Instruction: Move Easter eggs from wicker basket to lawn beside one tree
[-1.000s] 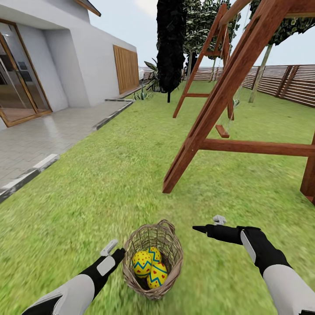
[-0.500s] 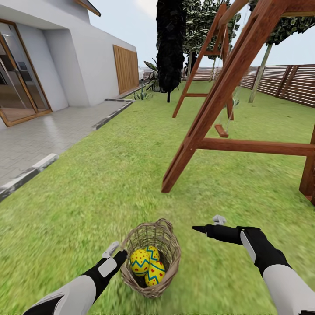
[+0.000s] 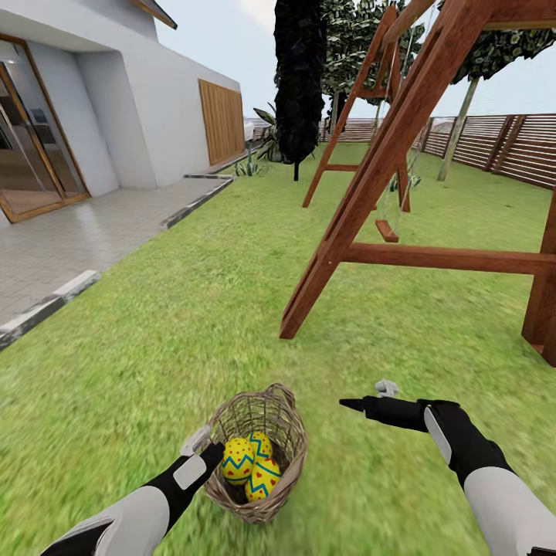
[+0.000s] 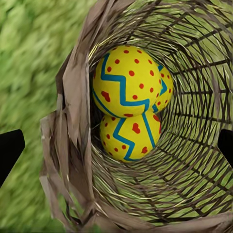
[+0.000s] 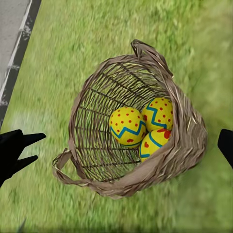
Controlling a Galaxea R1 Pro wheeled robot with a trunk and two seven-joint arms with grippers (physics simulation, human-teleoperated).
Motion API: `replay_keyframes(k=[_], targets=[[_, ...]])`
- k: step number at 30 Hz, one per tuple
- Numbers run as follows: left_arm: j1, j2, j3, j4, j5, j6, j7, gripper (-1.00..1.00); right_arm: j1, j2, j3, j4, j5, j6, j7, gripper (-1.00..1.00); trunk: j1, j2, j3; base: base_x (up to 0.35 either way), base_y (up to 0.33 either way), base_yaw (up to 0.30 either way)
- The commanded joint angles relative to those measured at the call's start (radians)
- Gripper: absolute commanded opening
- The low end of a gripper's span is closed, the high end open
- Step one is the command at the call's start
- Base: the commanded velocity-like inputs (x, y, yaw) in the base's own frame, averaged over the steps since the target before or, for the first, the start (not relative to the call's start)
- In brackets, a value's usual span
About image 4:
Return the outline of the easter egg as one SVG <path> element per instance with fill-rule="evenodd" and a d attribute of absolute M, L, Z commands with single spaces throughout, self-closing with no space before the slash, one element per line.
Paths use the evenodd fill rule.
<path fill-rule="evenodd" d="M 100 140 L 113 159 L 121 163 L 138 162 L 160 140 L 163 125 L 158 115 L 150 111 L 126 118 L 103 116 Z"/>
<path fill-rule="evenodd" d="M 150 110 L 158 114 L 159 111 L 162 111 L 165 106 L 170 102 L 172 93 L 173 93 L 173 78 L 171 78 L 170 72 L 162 64 L 155 62 L 161 75 L 162 79 L 162 88 L 160 92 L 159 99 L 157 102 L 150 108 Z"/>
<path fill-rule="evenodd" d="M 93 103 L 110 117 L 135 117 L 157 102 L 162 88 L 153 59 L 136 46 L 108 51 L 97 65 L 92 85 Z"/>

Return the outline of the wicker basket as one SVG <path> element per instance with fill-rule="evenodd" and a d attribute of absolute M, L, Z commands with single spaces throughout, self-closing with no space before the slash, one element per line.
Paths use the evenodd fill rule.
<path fill-rule="evenodd" d="M 216 161 L 218 160 L 219 156 L 221 155 L 221 151 L 217 146 L 214 147 L 215 139 L 218 134 L 220 134 L 221 130 L 224 128 L 228 130 L 229 124 L 232 124 L 231 131 L 233 131 L 233 121 L 231 121 L 230 117 L 230 108 L 231 108 L 231 96 L 233 96 L 233 89 L 231 86 L 230 77 L 228 77 L 228 73 L 223 67 L 224 78 L 220 74 L 219 70 L 217 69 L 217 65 L 223 65 L 228 63 L 230 68 L 230 62 L 233 62 L 233 53 L 230 52 L 228 46 L 224 41 L 223 35 L 220 33 L 221 31 L 226 32 L 226 34 L 230 37 L 231 41 L 233 42 L 233 33 L 231 33 L 228 28 L 231 27 L 233 29 L 233 21 L 229 20 L 222 11 L 229 13 L 233 16 L 233 13 L 227 9 L 223 9 L 216 4 L 212 3 L 211 0 L 187 0 L 187 1 L 180 1 L 180 3 L 164 3 L 161 0 L 155 0 L 155 2 L 147 3 L 143 8 L 138 9 L 138 11 L 131 14 L 126 14 L 123 16 L 123 13 L 135 11 L 135 10 L 127 10 L 131 5 L 136 3 L 137 0 L 98 0 L 89 10 L 88 14 L 85 17 L 83 25 L 81 27 L 80 33 L 76 40 L 76 45 L 72 48 L 71 52 L 69 53 L 67 59 L 63 63 L 60 71 L 56 76 L 56 89 L 57 89 L 57 109 L 48 114 L 46 117 L 40 120 L 40 132 L 41 132 L 41 144 L 43 150 L 43 162 L 42 167 L 39 174 L 39 180 L 47 197 L 48 203 L 50 205 L 50 213 L 51 218 L 54 219 L 55 217 L 58 218 L 64 226 L 66 233 L 87 233 L 88 228 L 93 229 L 94 223 L 96 223 L 100 229 L 104 233 L 196 233 L 202 230 L 201 233 L 233 233 L 233 199 L 220 204 L 228 195 L 233 196 L 233 186 L 227 189 L 225 186 L 221 185 L 222 180 L 226 177 L 226 175 L 233 169 L 231 166 L 228 166 L 227 170 L 224 174 L 217 180 L 214 179 L 217 175 L 228 165 L 229 162 L 220 170 L 220 167 L 226 160 L 225 156 L 223 156 L 219 162 L 215 165 Z M 233 6 L 233 0 L 218 0 L 221 3 L 226 3 Z M 214 9 L 218 12 L 219 17 L 222 17 L 227 24 L 222 24 L 214 15 L 215 13 L 209 11 L 206 5 L 214 7 Z M 164 5 L 171 5 L 171 7 L 166 8 L 179 8 L 181 11 L 185 11 L 180 17 L 176 18 L 173 15 L 169 15 L 168 13 L 160 13 L 156 12 L 155 10 L 159 8 L 155 8 L 156 6 L 164 6 Z M 187 7 L 190 9 L 187 9 Z M 196 8 L 202 9 L 206 14 L 196 11 Z M 164 15 L 165 18 L 161 18 L 161 20 L 168 20 L 174 19 L 175 21 L 172 22 L 167 28 L 161 28 L 163 31 L 158 32 L 159 35 L 151 33 L 150 31 L 144 31 L 142 29 L 144 26 L 151 26 L 151 25 L 143 25 L 140 26 L 141 23 L 148 23 L 145 22 L 148 16 L 152 17 L 151 12 L 155 12 L 157 15 L 161 14 Z M 207 35 L 203 35 L 199 39 L 190 37 L 187 34 L 179 34 L 176 31 L 185 32 L 183 30 L 179 30 L 178 28 L 174 28 L 173 26 L 180 23 L 180 25 L 184 26 L 183 23 L 189 24 L 192 26 L 198 26 L 196 24 L 190 23 L 187 19 L 186 21 L 182 20 L 186 15 L 193 14 L 195 16 L 199 16 L 207 21 L 215 30 L 210 32 Z M 119 20 L 123 17 L 129 17 L 126 21 Z M 219 28 L 213 26 L 208 20 L 215 22 L 219 25 Z M 160 24 L 160 23 L 157 23 Z M 188 27 L 184 26 L 187 30 Z M 190 30 L 188 30 L 190 32 Z M 157 32 L 157 31 L 153 31 Z M 179 35 L 183 40 L 188 42 L 185 38 L 191 39 L 192 42 L 189 42 L 187 45 L 182 46 L 181 44 L 175 44 L 174 40 L 170 40 L 167 37 L 161 37 L 161 35 L 166 34 L 169 37 L 174 37 L 170 34 Z M 192 34 L 192 32 L 190 32 Z M 227 54 L 219 48 L 213 41 L 211 41 L 208 37 L 212 36 L 216 39 L 217 43 L 220 40 L 215 36 L 216 33 L 219 33 L 222 44 L 227 51 Z M 140 34 L 140 35 L 139 35 Z M 211 55 L 205 51 L 199 44 L 199 41 L 207 38 L 224 56 L 225 60 L 216 62 Z M 137 41 L 140 39 L 144 39 L 145 41 L 150 41 L 150 43 L 146 44 L 137 44 L 136 45 L 128 45 L 127 42 L 130 41 Z M 109 44 L 109 41 L 112 41 Z M 165 45 L 162 47 L 161 50 L 165 50 L 170 52 L 169 55 L 172 55 L 176 62 L 173 62 L 169 58 L 169 55 L 165 55 L 162 52 L 158 53 L 157 50 L 153 50 L 149 44 L 152 42 L 160 45 Z M 175 42 L 177 42 L 175 40 Z M 175 45 L 175 47 L 170 46 L 170 44 Z M 197 44 L 200 52 L 193 47 L 193 44 Z M 154 160 L 148 162 L 149 158 L 146 160 L 142 158 L 138 162 L 133 163 L 121 163 L 112 160 L 113 162 L 117 163 L 111 164 L 112 166 L 108 166 L 109 163 L 106 161 L 106 156 L 108 153 L 105 151 L 101 140 L 96 138 L 90 131 L 90 112 L 91 105 L 92 105 L 92 81 L 94 77 L 94 72 L 99 64 L 101 58 L 111 49 L 119 46 L 136 46 L 139 47 L 141 50 L 148 49 L 152 50 L 153 53 L 157 53 L 158 56 L 161 56 L 161 59 L 158 58 L 156 55 L 154 57 L 158 58 L 158 60 L 154 61 L 157 63 L 162 64 L 164 67 L 171 74 L 171 78 L 173 78 L 173 96 L 174 102 L 172 111 L 170 111 L 171 102 L 165 106 L 162 111 L 158 112 L 158 117 L 160 119 L 161 124 L 163 121 L 163 117 L 167 118 L 167 125 L 163 128 L 163 133 L 166 131 L 168 136 L 166 137 L 164 143 L 161 144 L 161 147 L 165 146 L 162 150 L 161 147 L 156 147 L 157 150 L 152 153 L 156 153 L 158 150 L 163 151 L 166 153 L 164 157 L 169 157 L 164 160 L 164 162 L 160 165 L 161 160 L 164 157 L 160 156 Z M 154 45 L 158 46 L 158 45 Z M 199 63 L 195 60 L 192 53 L 188 47 L 192 46 L 193 49 L 201 56 L 203 60 L 203 64 Z M 158 46 L 161 47 L 161 46 Z M 169 49 L 169 47 L 178 48 Z M 180 53 L 180 50 L 186 54 L 188 59 L 188 63 L 183 58 L 183 61 L 187 68 L 181 67 L 174 57 L 173 54 L 177 55 L 177 51 Z M 204 53 L 208 54 L 210 58 L 213 60 L 212 63 L 209 62 Z M 183 56 L 183 55 L 182 55 Z M 179 57 L 178 57 L 179 58 Z M 169 59 L 175 66 L 179 68 L 179 72 L 173 73 L 171 70 L 168 69 L 169 65 L 167 64 L 167 59 Z M 168 61 L 169 62 L 169 61 Z M 222 79 L 223 84 L 225 85 L 225 90 L 219 84 L 219 81 L 215 78 L 215 75 L 212 71 L 212 66 L 216 67 L 217 73 L 219 74 L 220 78 Z M 211 89 L 209 82 L 206 81 L 202 69 L 209 68 L 211 77 L 212 77 L 212 86 L 213 90 Z M 170 68 L 170 67 L 169 67 Z M 194 76 L 193 70 L 195 70 L 197 77 Z M 190 77 L 188 75 L 188 71 L 190 72 L 193 80 L 196 82 L 198 86 L 198 90 L 195 92 L 192 90 L 190 85 Z M 230 71 L 232 72 L 231 68 Z M 207 69 L 206 69 L 207 72 Z M 226 75 L 229 79 L 229 87 L 226 83 Z M 179 79 L 180 77 L 180 79 Z M 202 80 L 203 89 L 201 91 L 200 88 L 200 80 Z M 190 87 L 190 91 L 187 91 L 187 86 L 185 81 L 188 83 Z M 205 84 L 207 83 L 209 91 L 206 91 Z M 183 87 L 182 87 L 183 85 Z M 224 105 L 222 103 L 222 93 L 226 93 Z M 191 103 L 189 107 L 189 114 L 187 110 L 185 114 L 183 113 L 183 95 L 191 95 L 191 101 L 193 103 L 193 94 L 199 94 L 200 101 L 198 107 L 198 114 L 195 115 L 195 105 L 193 104 L 193 114 L 191 114 Z M 202 94 L 205 95 L 205 101 L 203 104 L 202 101 Z M 209 103 L 207 103 L 206 95 L 209 94 Z M 213 106 L 211 103 L 211 97 L 214 94 L 214 102 Z M 179 98 L 181 98 L 181 109 L 179 104 Z M 201 105 L 201 116 L 199 115 Z M 227 105 L 227 119 L 225 119 L 225 111 Z M 179 107 L 179 113 L 177 113 L 177 106 Z M 205 106 L 207 107 L 207 115 L 203 116 Z M 216 116 L 217 118 L 213 117 L 214 114 L 214 106 L 216 107 Z M 222 109 L 222 119 L 219 119 L 219 111 L 220 106 Z M 95 107 L 95 114 L 98 115 L 100 119 L 103 118 L 105 115 L 100 111 L 97 105 Z M 211 117 L 209 117 L 209 109 L 211 107 Z M 94 115 L 94 113 L 92 112 Z M 182 121 L 182 117 L 184 116 L 184 121 Z M 95 117 L 95 116 L 94 116 Z M 176 117 L 177 126 L 171 128 L 171 119 Z M 185 119 L 188 117 L 187 124 L 185 124 Z M 196 125 L 198 123 L 198 118 L 200 119 L 200 128 L 199 134 L 196 139 L 190 138 L 191 133 L 193 131 L 192 122 L 193 119 L 197 118 Z M 95 117 L 96 119 L 96 117 Z M 202 120 L 205 119 L 205 123 L 201 128 Z M 97 121 L 97 119 L 96 119 Z M 219 130 L 214 132 L 214 137 L 211 144 L 208 144 L 208 140 L 212 134 L 210 131 L 212 126 L 212 121 L 221 122 Z M 100 126 L 101 122 L 97 121 L 98 125 Z M 191 131 L 189 135 L 187 135 L 187 131 L 191 124 Z M 183 134 L 181 131 L 186 126 L 186 129 Z M 202 140 L 199 141 L 199 137 L 203 132 Z M 203 140 L 208 132 L 207 139 L 205 143 Z M 163 137 L 163 138 L 164 138 Z M 173 146 L 175 139 L 179 137 L 182 138 L 179 145 L 175 146 L 171 151 L 168 150 Z M 183 147 L 187 145 L 187 142 L 191 141 L 194 142 L 188 156 L 181 161 L 181 158 L 178 158 L 182 153 Z M 199 144 L 196 150 L 193 150 L 193 147 Z M 202 155 L 205 148 L 208 150 Z M 208 155 L 209 151 L 213 149 L 210 157 L 207 159 L 205 164 L 203 164 L 204 159 Z M 186 163 L 186 160 L 195 152 L 193 158 Z M 185 153 L 184 153 L 185 154 Z M 171 160 L 174 162 L 176 159 L 177 161 L 168 169 L 165 169 L 161 172 L 156 170 L 158 167 L 168 165 L 170 162 L 165 163 L 170 157 L 173 157 Z M 216 157 L 212 167 L 210 170 L 204 174 L 204 170 L 210 164 L 210 161 Z M 195 169 L 194 166 L 200 161 L 200 165 L 198 169 Z M 180 162 L 176 167 L 174 165 Z M 136 170 L 135 168 L 128 167 L 128 165 L 145 165 L 145 168 L 141 168 Z M 165 167 L 166 167 L 165 166 Z M 203 167 L 202 167 L 203 166 Z M 219 167 L 218 167 L 219 166 Z M 214 171 L 218 167 L 216 174 L 210 178 L 208 175 Z M 62 176 L 64 182 L 60 179 L 60 172 L 61 169 Z M 200 180 L 194 182 L 194 180 L 184 186 L 183 188 L 178 189 L 177 187 L 189 181 L 186 179 L 180 183 L 177 183 L 180 179 L 184 177 L 189 170 L 193 170 L 194 172 L 191 174 L 199 174 L 194 180 L 196 180 L 199 176 L 202 176 Z M 124 173 L 129 177 L 133 177 L 136 183 L 134 185 L 127 183 L 120 178 L 114 177 L 111 173 Z M 155 185 L 141 185 L 141 182 L 138 182 L 137 177 L 146 177 L 149 174 L 153 174 L 152 176 L 141 180 L 141 182 L 150 180 L 150 178 L 159 176 L 159 179 L 163 179 L 163 185 L 158 186 L 160 183 L 155 183 Z M 173 175 L 174 176 L 167 180 L 167 176 Z M 190 175 L 190 176 L 191 176 Z M 107 185 L 110 192 L 103 190 L 104 192 L 100 192 L 99 189 L 95 185 L 95 178 L 94 176 L 100 178 L 104 184 Z M 131 188 L 134 187 L 136 189 L 131 188 L 132 190 L 136 190 L 140 192 L 137 194 L 130 189 L 125 188 L 117 184 L 113 180 L 115 178 L 117 181 L 121 181 L 122 183 L 128 184 L 127 187 Z M 233 173 L 229 181 L 233 178 Z M 199 185 L 204 179 L 207 179 L 208 182 L 200 187 L 200 189 L 192 196 L 187 197 L 193 190 L 195 190 L 196 186 Z M 128 181 L 129 182 L 129 181 Z M 213 183 L 213 186 L 204 190 L 210 183 Z M 191 189 L 186 193 L 183 194 L 183 191 L 190 187 Z M 211 193 L 216 187 L 220 187 L 220 189 L 214 193 Z M 147 199 L 147 202 L 135 202 L 134 199 L 129 197 L 121 196 L 118 193 L 117 187 L 121 187 L 123 189 L 132 192 L 131 195 L 139 195 L 139 196 L 146 196 L 142 199 Z M 71 190 L 72 194 L 75 196 L 77 202 L 80 204 L 82 209 L 84 210 L 83 215 L 80 214 L 77 206 L 75 205 L 73 199 L 69 194 L 69 189 Z M 220 191 L 226 191 L 224 195 L 221 195 L 217 198 L 213 198 L 209 200 L 207 203 L 196 206 L 202 200 L 208 199 L 212 196 L 217 195 Z M 65 202 L 67 205 L 66 215 L 61 211 L 58 203 L 58 191 L 63 195 L 65 198 Z M 148 192 L 156 191 L 154 194 L 147 194 Z M 160 198 L 156 198 L 156 200 L 160 200 L 161 198 L 166 198 L 168 195 L 173 195 L 176 192 L 180 197 L 183 198 L 181 202 L 155 202 L 151 201 L 154 196 L 162 195 L 165 191 L 172 191 L 171 193 L 162 196 Z M 197 195 L 204 193 L 202 197 L 198 200 L 192 201 Z M 107 196 L 111 199 L 111 204 L 107 201 L 102 195 Z M 120 205 L 117 205 L 112 199 L 117 200 Z M 202 208 L 205 206 L 214 203 L 213 207 L 208 210 L 207 212 L 203 213 L 201 211 Z M 169 207 L 160 207 L 158 208 L 157 205 L 163 204 L 170 204 Z M 179 204 L 185 204 L 184 206 L 179 206 Z M 147 206 L 149 205 L 149 206 Z M 208 216 L 212 211 L 226 205 L 218 214 L 213 216 Z M 78 218 L 71 217 L 69 213 L 69 207 L 72 208 L 74 213 Z M 187 207 L 192 207 L 193 209 L 189 212 L 184 213 L 183 215 L 176 217 L 176 218 L 168 218 L 169 216 L 176 214 L 178 211 L 185 209 Z M 165 213 L 167 210 L 172 210 L 171 213 Z M 183 217 L 191 212 L 196 211 L 199 216 L 197 217 Z M 144 221 L 138 216 L 145 216 L 145 217 L 154 217 L 152 220 Z M 154 225 L 154 223 L 162 223 L 162 225 Z"/>

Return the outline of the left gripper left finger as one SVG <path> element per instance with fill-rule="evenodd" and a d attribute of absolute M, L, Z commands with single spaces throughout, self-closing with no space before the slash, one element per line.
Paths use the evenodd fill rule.
<path fill-rule="evenodd" d="M 0 134 L 0 187 L 25 149 L 21 129 Z"/>

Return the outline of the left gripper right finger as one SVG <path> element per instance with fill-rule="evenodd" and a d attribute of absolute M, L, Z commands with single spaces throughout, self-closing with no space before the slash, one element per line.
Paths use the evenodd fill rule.
<path fill-rule="evenodd" d="M 233 131 L 223 128 L 219 134 L 217 146 L 233 168 Z"/>

